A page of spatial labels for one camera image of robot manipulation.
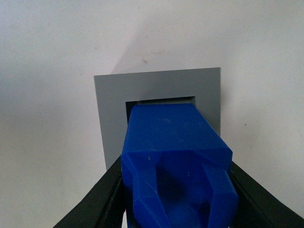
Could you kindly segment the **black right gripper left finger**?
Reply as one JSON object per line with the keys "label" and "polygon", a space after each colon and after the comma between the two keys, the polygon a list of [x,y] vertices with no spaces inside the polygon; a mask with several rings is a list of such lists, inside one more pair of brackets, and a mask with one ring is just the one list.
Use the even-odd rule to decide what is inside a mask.
{"label": "black right gripper left finger", "polygon": [[106,171],[56,228],[121,228],[125,212],[121,158]]}

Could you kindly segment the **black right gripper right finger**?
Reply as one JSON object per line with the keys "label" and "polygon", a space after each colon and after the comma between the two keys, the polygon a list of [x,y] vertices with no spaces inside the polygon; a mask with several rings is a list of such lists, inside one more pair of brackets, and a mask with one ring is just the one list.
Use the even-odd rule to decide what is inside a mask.
{"label": "black right gripper right finger", "polygon": [[230,179],[239,196],[233,228],[302,228],[304,219],[281,203],[235,163]]}

